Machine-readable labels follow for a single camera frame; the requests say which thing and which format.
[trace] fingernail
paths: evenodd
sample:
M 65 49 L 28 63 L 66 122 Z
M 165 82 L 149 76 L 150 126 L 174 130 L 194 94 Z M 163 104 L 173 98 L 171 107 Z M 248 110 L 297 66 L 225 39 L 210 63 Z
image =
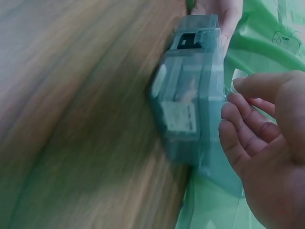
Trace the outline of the fingernail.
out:
M 236 90 L 236 88 L 238 88 L 241 83 L 242 83 L 242 78 L 237 78 L 237 79 L 232 80 L 231 92 L 233 92 L 234 94 L 239 94 L 239 92 Z
M 236 88 L 238 89 L 241 86 L 243 79 L 246 76 L 247 76 L 247 73 L 245 73 L 237 68 L 234 70 L 232 82 L 231 82 L 231 92 L 233 92 L 235 94 L 239 94 L 239 92 L 236 90 Z
M 225 44 L 227 43 L 228 41 L 228 37 L 226 35 L 224 35 L 222 38 L 221 38 L 221 45 L 224 47 Z
M 239 88 L 241 84 L 243 83 L 245 77 L 239 77 L 233 80 L 233 87 L 234 88 Z

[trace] blue plastic case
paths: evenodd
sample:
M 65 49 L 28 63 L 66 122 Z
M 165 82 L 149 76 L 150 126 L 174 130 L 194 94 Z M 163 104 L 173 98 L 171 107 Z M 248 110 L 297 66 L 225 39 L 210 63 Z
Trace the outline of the blue plastic case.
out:
M 224 59 L 216 15 L 184 17 L 150 89 L 167 156 L 198 167 L 212 181 L 242 196 L 242 184 L 221 148 L 218 125 L 224 94 Z

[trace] finger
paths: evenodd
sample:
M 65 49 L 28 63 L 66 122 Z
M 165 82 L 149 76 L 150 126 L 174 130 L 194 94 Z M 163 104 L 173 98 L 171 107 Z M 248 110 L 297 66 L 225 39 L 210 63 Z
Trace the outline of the finger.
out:
M 222 120 L 219 125 L 219 136 L 230 165 L 238 176 L 242 178 L 246 163 L 251 158 L 241 146 L 234 125 L 227 120 Z
M 269 143 L 280 135 L 279 127 L 253 108 L 240 94 L 230 94 L 228 101 L 239 110 L 244 123 L 264 142 Z
M 295 78 L 295 71 L 288 73 L 255 73 L 233 80 L 234 88 L 245 98 L 261 98 L 275 104 L 283 84 Z
M 263 99 L 247 99 L 248 103 L 266 112 L 272 118 L 275 116 L 275 105 Z
M 221 117 L 234 125 L 240 144 L 251 157 L 260 153 L 266 147 L 267 143 L 258 138 L 244 123 L 238 108 L 234 104 L 226 103 L 222 108 Z

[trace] wooden surface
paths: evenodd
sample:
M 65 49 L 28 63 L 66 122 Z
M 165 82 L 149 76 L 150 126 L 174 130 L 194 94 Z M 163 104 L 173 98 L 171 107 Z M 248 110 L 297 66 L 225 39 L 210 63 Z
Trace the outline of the wooden surface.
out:
M 171 229 L 144 89 L 184 0 L 0 0 L 0 228 Z

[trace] green plastic bag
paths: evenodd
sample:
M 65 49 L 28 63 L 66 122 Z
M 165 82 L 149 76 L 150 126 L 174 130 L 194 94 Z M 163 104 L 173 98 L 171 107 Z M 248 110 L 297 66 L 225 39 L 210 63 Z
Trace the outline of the green plastic bag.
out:
M 244 0 L 244 12 L 225 59 L 225 84 L 235 68 L 305 72 L 303 0 Z M 263 229 L 246 200 L 226 193 L 193 171 L 176 229 Z

